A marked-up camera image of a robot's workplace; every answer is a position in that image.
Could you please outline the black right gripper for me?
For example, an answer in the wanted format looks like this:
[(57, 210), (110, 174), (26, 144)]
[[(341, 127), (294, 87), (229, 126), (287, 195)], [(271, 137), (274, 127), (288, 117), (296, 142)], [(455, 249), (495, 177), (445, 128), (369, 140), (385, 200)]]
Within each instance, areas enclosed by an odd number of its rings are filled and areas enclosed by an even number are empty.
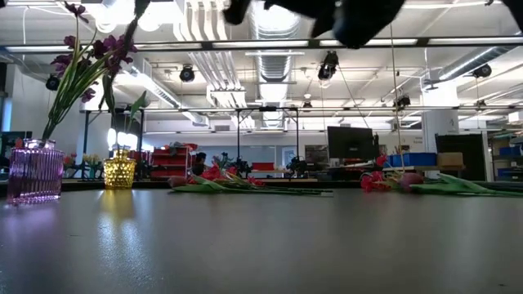
[(405, 0), (341, 0), (328, 13), (328, 24), (327, 2), (323, 0), (268, 0), (263, 8), (278, 6), (305, 16), (315, 21), (312, 38), (328, 27), (342, 45), (359, 49), (391, 23), (404, 4)]

